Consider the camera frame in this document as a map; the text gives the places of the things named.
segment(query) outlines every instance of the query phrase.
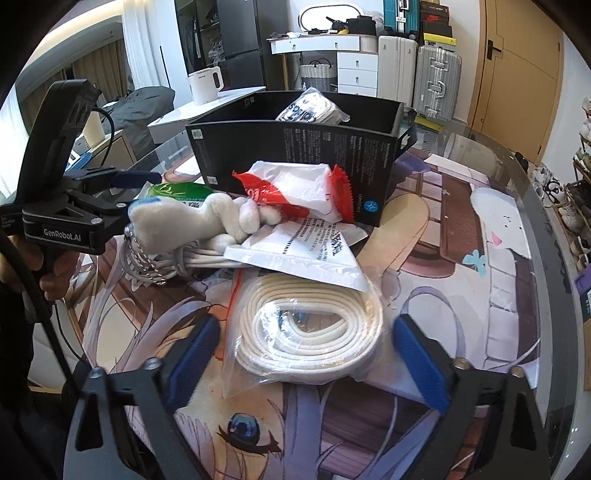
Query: teal suitcase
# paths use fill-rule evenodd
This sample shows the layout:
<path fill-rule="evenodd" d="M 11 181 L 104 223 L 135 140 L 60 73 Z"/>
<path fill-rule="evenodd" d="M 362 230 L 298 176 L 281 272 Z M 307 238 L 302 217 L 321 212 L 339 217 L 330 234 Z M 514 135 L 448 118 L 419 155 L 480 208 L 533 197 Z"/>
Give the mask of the teal suitcase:
<path fill-rule="evenodd" d="M 411 40 L 421 33 L 420 0 L 384 0 L 384 23 Z"/>

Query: wooden door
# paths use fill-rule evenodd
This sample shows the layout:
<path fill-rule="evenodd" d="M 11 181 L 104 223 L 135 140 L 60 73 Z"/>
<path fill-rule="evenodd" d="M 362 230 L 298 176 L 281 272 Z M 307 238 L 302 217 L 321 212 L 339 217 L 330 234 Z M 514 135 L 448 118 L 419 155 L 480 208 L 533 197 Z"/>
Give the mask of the wooden door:
<path fill-rule="evenodd" d="M 562 30 L 531 0 L 485 3 L 483 73 L 470 123 L 538 163 L 560 95 Z"/>

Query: black refrigerator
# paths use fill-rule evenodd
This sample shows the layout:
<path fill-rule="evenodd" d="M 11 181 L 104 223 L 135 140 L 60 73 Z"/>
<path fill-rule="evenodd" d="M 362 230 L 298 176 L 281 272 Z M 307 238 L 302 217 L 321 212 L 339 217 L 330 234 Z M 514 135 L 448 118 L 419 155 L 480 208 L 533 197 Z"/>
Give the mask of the black refrigerator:
<path fill-rule="evenodd" d="M 230 88 L 283 90 L 281 56 L 267 38 L 288 31 L 287 1 L 217 0 L 217 13 Z"/>

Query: box handle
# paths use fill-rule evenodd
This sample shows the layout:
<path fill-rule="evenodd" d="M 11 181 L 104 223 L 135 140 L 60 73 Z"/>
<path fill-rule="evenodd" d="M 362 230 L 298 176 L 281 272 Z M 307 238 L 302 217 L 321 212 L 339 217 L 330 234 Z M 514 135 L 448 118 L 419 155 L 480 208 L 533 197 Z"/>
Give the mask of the box handle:
<path fill-rule="evenodd" d="M 397 158 L 403 153 L 406 153 L 415 143 L 417 143 L 417 124 L 413 124 L 412 127 L 406 130 L 404 135 L 398 139 Z"/>

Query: blue label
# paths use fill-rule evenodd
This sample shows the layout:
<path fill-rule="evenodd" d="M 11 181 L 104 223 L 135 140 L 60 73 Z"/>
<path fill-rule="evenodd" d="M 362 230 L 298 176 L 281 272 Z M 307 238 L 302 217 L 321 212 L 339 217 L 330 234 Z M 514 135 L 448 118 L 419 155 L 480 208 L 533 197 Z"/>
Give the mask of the blue label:
<path fill-rule="evenodd" d="M 368 200 L 363 204 L 363 208 L 365 208 L 369 213 L 375 213 L 379 210 L 378 204 L 373 200 Z"/>

